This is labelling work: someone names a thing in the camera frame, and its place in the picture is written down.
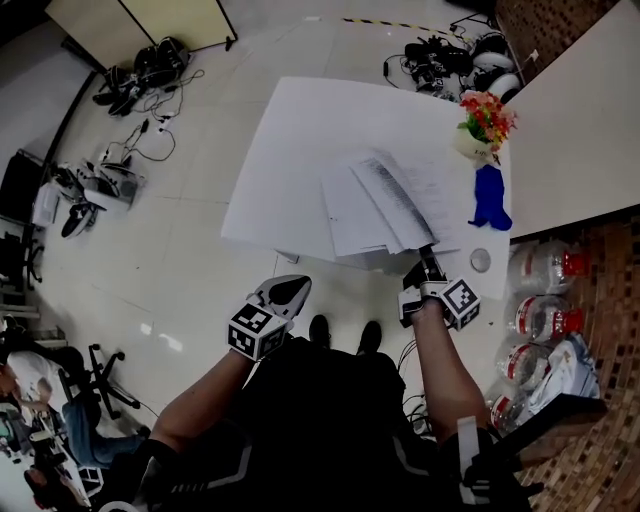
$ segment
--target jeans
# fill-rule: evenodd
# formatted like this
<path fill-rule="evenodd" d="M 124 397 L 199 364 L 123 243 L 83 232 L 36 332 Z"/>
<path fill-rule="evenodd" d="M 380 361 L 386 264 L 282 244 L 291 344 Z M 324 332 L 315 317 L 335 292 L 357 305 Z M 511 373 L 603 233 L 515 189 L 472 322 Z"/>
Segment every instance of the jeans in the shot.
<path fill-rule="evenodd" d="M 102 437 L 91 426 L 82 400 L 64 405 L 62 416 L 67 426 L 69 447 L 83 466 L 109 469 L 119 453 L 134 453 L 145 440 L 143 436 Z"/>

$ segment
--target plastic bottle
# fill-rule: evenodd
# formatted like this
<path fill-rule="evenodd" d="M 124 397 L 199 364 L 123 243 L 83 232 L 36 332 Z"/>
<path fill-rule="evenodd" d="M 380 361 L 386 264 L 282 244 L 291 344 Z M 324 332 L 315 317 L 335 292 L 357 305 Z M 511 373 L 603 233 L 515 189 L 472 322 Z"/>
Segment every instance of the plastic bottle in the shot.
<path fill-rule="evenodd" d="M 531 414 L 528 412 L 528 395 L 518 392 L 513 398 L 500 395 L 491 406 L 491 423 L 502 435 L 513 432 L 524 424 Z"/>
<path fill-rule="evenodd" d="M 496 356 L 498 374 L 508 384 L 533 391 L 550 370 L 551 350 L 531 343 L 504 343 Z"/>
<path fill-rule="evenodd" d="M 582 310 L 555 295 L 514 297 L 505 310 L 507 330 L 535 343 L 561 341 L 582 329 Z"/>
<path fill-rule="evenodd" d="M 589 259 L 560 240 L 525 246 L 509 260 L 509 285 L 514 293 L 559 295 L 577 276 L 587 275 Z"/>

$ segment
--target desk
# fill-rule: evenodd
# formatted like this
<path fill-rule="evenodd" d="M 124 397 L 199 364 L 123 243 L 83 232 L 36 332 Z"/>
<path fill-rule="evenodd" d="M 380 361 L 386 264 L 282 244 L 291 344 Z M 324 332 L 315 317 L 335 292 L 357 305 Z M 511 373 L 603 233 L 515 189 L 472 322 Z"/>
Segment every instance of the desk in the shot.
<path fill-rule="evenodd" d="M 391 87 L 316 78 L 282 78 L 273 93 L 240 172 L 222 236 L 294 255 L 367 268 L 364 257 L 336 258 L 320 177 L 353 151 L 373 147 L 403 162 L 433 160 L 447 168 L 454 226 L 461 250 L 439 256 L 450 276 L 464 275 L 478 293 L 501 299 L 509 233 L 476 228 L 475 172 L 452 147 L 463 110 L 456 104 Z M 510 211 L 508 145 L 500 155 L 505 210 Z M 487 249 L 491 268 L 470 264 Z"/>

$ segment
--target white shirt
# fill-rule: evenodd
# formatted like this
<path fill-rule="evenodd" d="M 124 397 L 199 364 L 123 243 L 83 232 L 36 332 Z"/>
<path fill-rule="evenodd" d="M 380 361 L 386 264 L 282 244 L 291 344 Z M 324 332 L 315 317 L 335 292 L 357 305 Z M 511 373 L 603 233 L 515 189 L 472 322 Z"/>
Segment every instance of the white shirt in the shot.
<path fill-rule="evenodd" d="M 7 358 L 7 364 L 16 374 L 20 390 L 32 397 L 40 397 L 38 382 L 45 379 L 51 386 L 49 406 L 58 413 L 62 413 L 62 406 L 67 403 L 64 387 L 58 377 L 62 369 L 59 364 L 49 361 L 35 352 L 12 352 Z"/>

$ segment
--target yellow black tape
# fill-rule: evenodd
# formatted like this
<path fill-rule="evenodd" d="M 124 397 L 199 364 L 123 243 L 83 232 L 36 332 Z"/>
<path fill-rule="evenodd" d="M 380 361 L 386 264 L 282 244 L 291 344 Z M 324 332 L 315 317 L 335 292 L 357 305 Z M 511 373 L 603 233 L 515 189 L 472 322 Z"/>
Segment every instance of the yellow black tape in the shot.
<path fill-rule="evenodd" d="M 342 20 L 346 21 L 347 23 L 367 23 L 369 25 L 386 25 L 388 27 L 414 28 L 416 30 L 424 30 L 425 32 L 433 32 L 435 34 L 441 34 L 443 36 L 456 37 L 458 39 L 462 39 L 463 41 L 471 41 L 471 39 L 468 37 L 462 37 L 457 34 L 453 34 L 451 32 L 443 32 L 442 30 L 421 27 L 420 25 L 411 25 L 409 23 L 395 23 L 392 21 L 379 21 L 379 20 L 362 20 L 358 18 L 342 18 Z"/>

